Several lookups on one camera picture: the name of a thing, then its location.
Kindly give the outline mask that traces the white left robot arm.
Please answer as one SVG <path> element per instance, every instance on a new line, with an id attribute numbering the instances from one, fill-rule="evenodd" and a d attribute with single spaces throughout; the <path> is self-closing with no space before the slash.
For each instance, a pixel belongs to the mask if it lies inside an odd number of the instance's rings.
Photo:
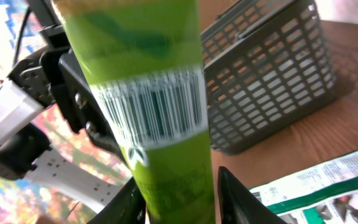
<path id="1" fill-rule="evenodd" d="M 65 159 L 33 123 L 57 106 L 70 129 L 84 131 L 91 143 L 115 156 L 119 149 L 93 98 L 51 1 L 29 1 L 27 14 L 40 22 L 46 46 L 15 58 L 0 87 L 0 177 L 55 187 L 94 210 L 117 208 L 124 187 L 110 184 Z"/>

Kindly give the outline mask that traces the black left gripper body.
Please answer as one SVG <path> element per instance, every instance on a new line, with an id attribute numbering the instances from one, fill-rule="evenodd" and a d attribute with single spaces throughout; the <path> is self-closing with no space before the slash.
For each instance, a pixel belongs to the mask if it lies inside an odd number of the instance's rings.
<path id="1" fill-rule="evenodd" d="M 46 46 L 19 60 L 25 27 L 31 14 L 40 24 L 38 33 Z M 45 108 L 54 104 L 71 106 L 73 98 L 59 66 L 61 56 L 69 49 L 67 35 L 52 9 L 52 2 L 28 0 L 14 45 L 13 68 L 8 78 Z"/>

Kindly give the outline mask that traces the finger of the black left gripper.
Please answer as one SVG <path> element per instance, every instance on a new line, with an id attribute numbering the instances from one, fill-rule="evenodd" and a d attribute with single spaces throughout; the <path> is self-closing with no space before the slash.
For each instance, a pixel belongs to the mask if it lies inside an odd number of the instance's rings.
<path id="1" fill-rule="evenodd" d="M 58 66 L 73 103 L 74 116 L 79 119 L 79 128 L 85 130 L 94 146 L 108 151 L 120 161 L 124 161 L 124 156 L 91 92 L 74 52 L 64 53 L 60 57 Z"/>

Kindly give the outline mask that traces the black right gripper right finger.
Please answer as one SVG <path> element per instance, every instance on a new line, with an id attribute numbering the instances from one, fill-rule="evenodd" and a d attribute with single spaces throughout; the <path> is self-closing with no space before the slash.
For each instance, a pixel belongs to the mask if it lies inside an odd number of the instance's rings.
<path id="1" fill-rule="evenodd" d="M 224 166 L 218 170 L 218 197 L 222 224 L 287 224 Z"/>

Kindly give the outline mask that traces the green white 3M package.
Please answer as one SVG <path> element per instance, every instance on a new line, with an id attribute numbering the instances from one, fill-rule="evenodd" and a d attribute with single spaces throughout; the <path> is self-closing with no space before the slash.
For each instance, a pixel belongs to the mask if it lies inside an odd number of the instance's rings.
<path id="1" fill-rule="evenodd" d="M 358 224 L 358 150 L 250 191 L 285 223 Z"/>

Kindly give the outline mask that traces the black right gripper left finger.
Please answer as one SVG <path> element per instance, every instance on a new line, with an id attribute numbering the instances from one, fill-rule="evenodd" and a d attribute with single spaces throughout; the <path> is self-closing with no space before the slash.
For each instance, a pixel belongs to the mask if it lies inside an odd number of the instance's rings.
<path id="1" fill-rule="evenodd" d="M 146 202 L 131 178 L 87 224 L 145 224 Z"/>

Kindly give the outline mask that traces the green tea drink carton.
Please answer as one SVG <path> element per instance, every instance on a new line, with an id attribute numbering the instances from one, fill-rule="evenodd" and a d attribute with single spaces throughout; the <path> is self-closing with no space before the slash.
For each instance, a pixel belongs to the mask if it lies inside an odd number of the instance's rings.
<path id="1" fill-rule="evenodd" d="M 152 223 L 214 223 L 196 0 L 52 3 Z"/>

